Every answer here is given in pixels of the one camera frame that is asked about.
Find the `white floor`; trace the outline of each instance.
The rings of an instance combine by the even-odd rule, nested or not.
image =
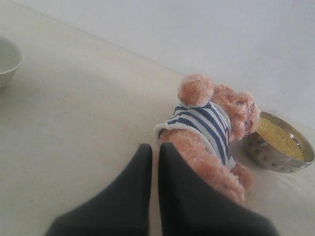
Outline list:
[[[0,33],[27,53],[0,91],[0,235],[43,235],[149,143],[151,235],[160,236],[152,128],[172,113],[182,76],[7,0],[0,0]],[[315,131],[293,124],[315,144]],[[257,179],[247,206],[284,236],[313,235],[315,165],[281,175],[253,164],[239,143],[233,147]]]

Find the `food in bowl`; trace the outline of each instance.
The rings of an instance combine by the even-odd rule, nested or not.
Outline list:
[[[257,132],[266,142],[278,151],[304,162],[305,158],[298,143],[295,142],[280,126],[272,123],[266,118],[260,118]]]

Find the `white wall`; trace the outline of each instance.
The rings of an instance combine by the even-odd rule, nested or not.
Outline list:
[[[315,128],[314,0],[15,1]]]

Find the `white bowl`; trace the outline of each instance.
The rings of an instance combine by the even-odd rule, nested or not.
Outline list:
[[[0,88],[10,82],[23,60],[23,50],[16,43],[0,36]]]

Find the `pet food bowl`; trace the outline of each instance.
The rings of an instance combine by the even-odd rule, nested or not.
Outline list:
[[[309,141],[294,127],[268,112],[261,112],[261,118],[271,121],[284,129],[301,149],[304,162],[289,157],[266,142],[258,132],[247,135],[242,140],[250,159],[257,165],[279,173],[293,173],[308,167],[314,161],[314,149]]]
[[[0,88],[10,82],[23,59],[23,50],[11,40],[0,36]]]

